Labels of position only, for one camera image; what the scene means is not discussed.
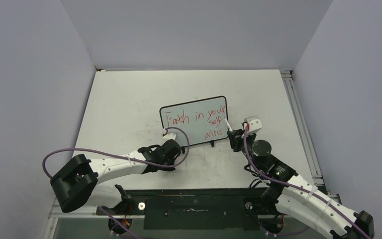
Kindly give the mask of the small black-framed whiteboard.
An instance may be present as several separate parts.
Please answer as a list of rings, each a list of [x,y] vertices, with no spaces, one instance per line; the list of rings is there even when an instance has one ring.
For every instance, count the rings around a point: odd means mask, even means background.
[[[159,110],[163,128],[177,135],[180,146],[211,143],[227,138],[227,99],[217,96],[161,107]]]

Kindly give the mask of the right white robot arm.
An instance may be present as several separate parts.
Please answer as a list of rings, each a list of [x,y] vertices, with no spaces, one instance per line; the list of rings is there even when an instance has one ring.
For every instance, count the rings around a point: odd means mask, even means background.
[[[256,140],[256,133],[245,129],[227,132],[231,149],[242,152],[247,168],[268,187],[262,194],[265,212],[297,219],[327,239],[372,239],[374,219],[366,211],[354,211],[322,193],[293,168],[271,154],[271,145]]]

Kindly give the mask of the white marker pen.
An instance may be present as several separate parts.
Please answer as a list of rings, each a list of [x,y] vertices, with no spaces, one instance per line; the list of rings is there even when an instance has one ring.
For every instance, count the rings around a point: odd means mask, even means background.
[[[229,121],[227,120],[227,118],[225,118],[224,121],[225,121],[225,123],[226,123],[226,125],[227,125],[228,130],[229,130],[229,131],[233,131],[233,129],[232,129],[232,127],[231,127]]]

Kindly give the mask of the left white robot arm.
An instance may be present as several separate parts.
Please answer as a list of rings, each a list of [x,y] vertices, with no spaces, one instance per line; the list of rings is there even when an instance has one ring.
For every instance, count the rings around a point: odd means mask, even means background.
[[[50,178],[50,184],[64,213],[96,205],[120,215],[128,209],[129,196],[120,185],[106,186],[104,182],[159,170],[173,171],[181,152],[175,140],[167,139],[162,145],[142,147],[121,156],[106,154],[102,159],[88,159],[78,154]]]

